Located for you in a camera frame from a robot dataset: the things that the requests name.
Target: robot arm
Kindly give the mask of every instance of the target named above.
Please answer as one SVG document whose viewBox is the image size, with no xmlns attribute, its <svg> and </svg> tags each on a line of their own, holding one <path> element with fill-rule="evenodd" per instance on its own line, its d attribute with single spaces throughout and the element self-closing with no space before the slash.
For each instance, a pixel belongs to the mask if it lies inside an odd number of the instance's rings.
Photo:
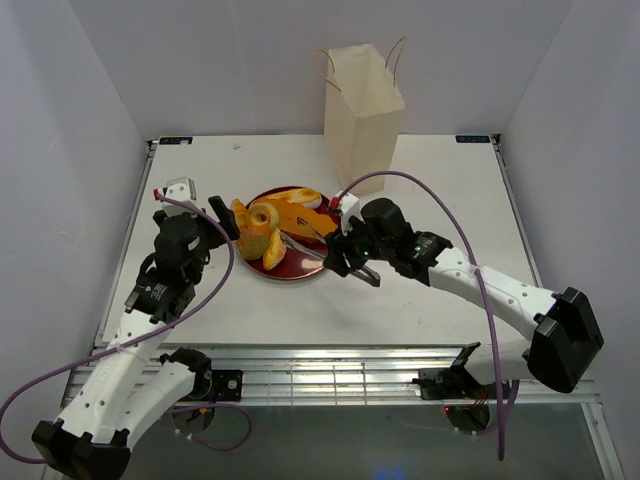
<svg viewBox="0 0 640 480">
<path fill-rule="evenodd" d="M 195 187 L 188 178 L 164 189 L 166 198 L 195 206 Z M 219 197 L 209 203 L 231 239 L 239 236 L 233 213 Z M 161 358 L 156 376 L 131 395 L 136 381 L 171 330 L 126 348 L 124 343 L 151 334 L 177 320 L 195 297 L 209 250 L 224 243 L 217 229 L 180 206 L 162 202 L 154 214 L 160 233 L 155 250 L 140 267 L 125 302 L 119 328 L 78 395 L 54 422 L 41 421 L 34 441 L 47 464 L 71 478 L 113 480 L 127 467 L 131 449 L 142 434 L 181 398 L 202 396 L 208 389 L 211 360 L 201 352 L 178 349 Z"/>
<path fill-rule="evenodd" d="M 369 260 L 385 260 L 404 277 L 484 307 L 478 267 L 449 240 L 414 231 L 391 200 L 379 198 L 360 210 L 358 199 L 346 194 L 331 207 L 341 228 L 327 236 L 326 268 L 344 277 Z M 496 316 L 523 337 L 500 345 L 505 379 L 534 378 L 570 393 L 603 345 L 587 297 L 573 288 L 558 294 L 528 285 L 488 267 L 481 271 Z M 490 346 L 480 344 L 463 348 L 449 369 L 416 381 L 428 398 L 465 398 L 494 382 Z"/>
</svg>

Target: bag handle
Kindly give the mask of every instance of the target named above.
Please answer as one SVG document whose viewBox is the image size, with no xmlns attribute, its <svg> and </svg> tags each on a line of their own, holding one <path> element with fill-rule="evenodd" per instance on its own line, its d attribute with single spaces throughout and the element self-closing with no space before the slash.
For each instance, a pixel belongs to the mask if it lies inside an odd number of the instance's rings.
<svg viewBox="0 0 640 480">
<path fill-rule="evenodd" d="M 398 68 L 398 62 L 400 61 L 400 57 L 402 56 L 402 52 L 404 51 L 404 47 L 407 46 L 407 42 L 409 41 L 409 37 L 405 35 L 400 40 L 396 42 L 393 48 L 389 51 L 389 55 L 387 55 L 387 60 L 384 62 L 384 68 L 389 68 L 389 59 L 391 58 L 391 54 L 393 51 L 398 48 L 398 45 L 402 44 L 400 47 L 400 51 L 398 52 L 398 57 L 396 58 L 396 63 L 393 66 L 393 86 L 396 86 L 396 69 Z"/>
<path fill-rule="evenodd" d="M 329 63 L 331 63 L 331 67 L 333 68 L 333 73 L 336 73 L 336 65 L 335 63 L 333 63 L 333 59 L 331 58 L 331 55 L 329 55 L 329 53 L 326 50 L 315 50 L 312 54 L 311 54 L 311 64 L 313 65 L 313 69 L 316 71 L 316 73 L 318 75 L 320 75 L 320 78 L 322 78 L 325 82 L 327 82 L 329 85 L 331 85 L 333 88 L 335 88 L 336 90 L 338 90 L 339 92 L 342 93 L 342 89 L 335 83 L 332 82 L 331 80 L 329 80 L 327 78 L 327 76 L 322 73 L 319 69 L 318 66 L 316 65 L 316 63 L 313 61 L 313 55 L 315 55 L 316 53 L 322 53 L 324 55 L 327 56 L 327 58 L 329 59 Z"/>
</svg>

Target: black label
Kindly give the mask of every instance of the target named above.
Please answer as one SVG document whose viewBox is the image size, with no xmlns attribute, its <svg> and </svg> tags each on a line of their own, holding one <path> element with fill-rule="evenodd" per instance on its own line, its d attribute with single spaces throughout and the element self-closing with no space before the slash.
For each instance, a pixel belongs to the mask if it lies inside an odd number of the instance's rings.
<svg viewBox="0 0 640 480">
<path fill-rule="evenodd" d="M 491 143 L 488 135 L 456 135 L 457 143 Z"/>
<path fill-rule="evenodd" d="M 193 137 L 162 137 L 160 145 L 191 145 Z"/>
</svg>

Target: orange donut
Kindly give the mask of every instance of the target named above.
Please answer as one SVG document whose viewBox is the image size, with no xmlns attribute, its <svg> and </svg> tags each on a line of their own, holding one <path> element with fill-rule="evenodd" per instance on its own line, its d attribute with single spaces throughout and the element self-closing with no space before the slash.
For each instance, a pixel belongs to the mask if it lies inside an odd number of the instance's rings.
<svg viewBox="0 0 640 480">
<path fill-rule="evenodd" d="M 279 222 L 278 210 L 269 203 L 255 203 L 247 211 L 248 227 L 268 227 L 273 232 Z"/>
</svg>

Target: gray floor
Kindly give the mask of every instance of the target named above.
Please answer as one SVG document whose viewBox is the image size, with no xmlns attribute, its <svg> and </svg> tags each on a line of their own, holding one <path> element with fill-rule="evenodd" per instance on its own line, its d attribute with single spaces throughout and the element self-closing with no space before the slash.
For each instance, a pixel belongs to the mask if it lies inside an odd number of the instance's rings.
<svg viewBox="0 0 640 480">
<path fill-rule="evenodd" d="M 165 418 L 136 446 L 126 480 L 163 479 L 601 479 L 580 405 L 518 405 L 497 437 L 406 428 L 401 420 L 447 426 L 436 407 L 252 409 L 255 431 L 233 453 L 176 436 Z M 232 442 L 243 419 L 220 411 L 205 436 Z"/>
</svg>

